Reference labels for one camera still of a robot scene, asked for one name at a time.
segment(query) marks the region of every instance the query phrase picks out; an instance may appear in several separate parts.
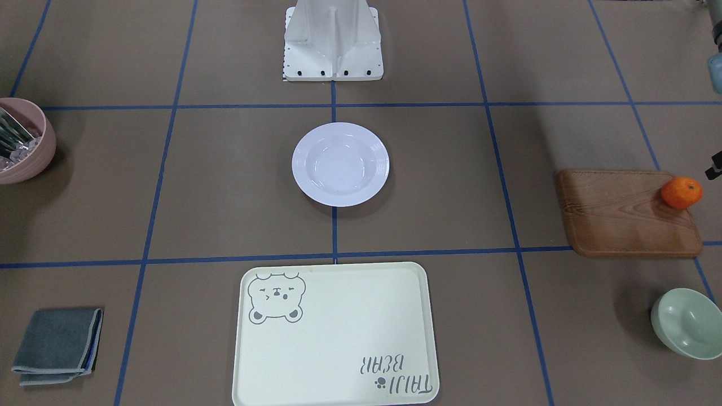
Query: dish towel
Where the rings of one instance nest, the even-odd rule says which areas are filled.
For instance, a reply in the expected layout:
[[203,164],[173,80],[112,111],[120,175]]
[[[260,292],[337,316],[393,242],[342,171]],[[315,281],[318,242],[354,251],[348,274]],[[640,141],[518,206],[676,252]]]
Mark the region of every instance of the dish towel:
[[62,384],[91,373],[102,324],[99,308],[36,311],[12,364],[20,386]]

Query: pink bowl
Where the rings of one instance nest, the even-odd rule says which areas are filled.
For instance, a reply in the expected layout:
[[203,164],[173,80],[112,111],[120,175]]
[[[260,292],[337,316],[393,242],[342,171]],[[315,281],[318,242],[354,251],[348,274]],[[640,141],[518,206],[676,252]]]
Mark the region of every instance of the pink bowl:
[[15,117],[27,129],[37,129],[43,138],[37,147],[20,163],[0,171],[0,185],[26,181],[45,169],[55,155],[55,131],[43,111],[25,99],[0,98],[0,107]]

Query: white plate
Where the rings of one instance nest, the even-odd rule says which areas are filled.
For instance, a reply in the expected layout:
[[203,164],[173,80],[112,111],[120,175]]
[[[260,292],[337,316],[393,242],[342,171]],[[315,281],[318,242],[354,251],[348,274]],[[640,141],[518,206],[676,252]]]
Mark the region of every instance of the white plate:
[[438,390],[420,265],[261,267],[243,276],[236,406],[408,405]]
[[371,199],[386,182],[390,163],[381,140],[351,123],[308,132],[293,152],[293,177],[311,199],[347,207]]

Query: tray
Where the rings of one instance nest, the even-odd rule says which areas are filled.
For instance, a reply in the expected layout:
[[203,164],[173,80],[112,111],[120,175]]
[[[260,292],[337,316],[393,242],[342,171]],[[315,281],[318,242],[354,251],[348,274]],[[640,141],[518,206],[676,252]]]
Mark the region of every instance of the tray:
[[658,170],[563,170],[557,192],[569,242],[584,256],[693,258],[702,240],[687,210],[659,190],[674,176]]
[[259,267],[243,276],[236,406],[418,404],[439,383],[420,265]]

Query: bowl rim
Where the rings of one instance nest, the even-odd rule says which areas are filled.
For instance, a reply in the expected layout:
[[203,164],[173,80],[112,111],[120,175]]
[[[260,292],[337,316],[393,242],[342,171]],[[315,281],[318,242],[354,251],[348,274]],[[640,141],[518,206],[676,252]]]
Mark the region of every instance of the bowl rim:
[[711,304],[712,307],[714,307],[716,309],[715,314],[718,315],[718,319],[722,321],[722,311],[719,309],[717,304],[715,302],[713,302],[711,299],[709,299],[709,297],[707,297],[705,294],[698,292],[694,289],[689,289],[689,288],[674,288],[674,289],[670,290],[669,292],[664,293],[659,298],[659,301],[656,304],[657,319],[658,319],[657,322],[659,323],[661,333],[664,334],[664,337],[666,338],[667,342],[672,344],[680,353],[682,353],[688,357],[698,359],[698,360],[713,360],[715,358],[718,358],[720,355],[722,355],[722,347],[720,347],[720,349],[718,350],[716,355],[714,355],[712,357],[700,357],[698,355],[694,355],[694,354],[690,353],[689,351],[686,351],[684,348],[681,348],[680,346],[678,346],[677,343],[672,338],[670,338],[670,336],[667,334],[664,324],[659,321],[659,308],[664,307],[665,299],[669,300],[670,297],[672,297],[675,294],[680,293],[680,292],[691,293],[692,297],[700,299],[703,303]]

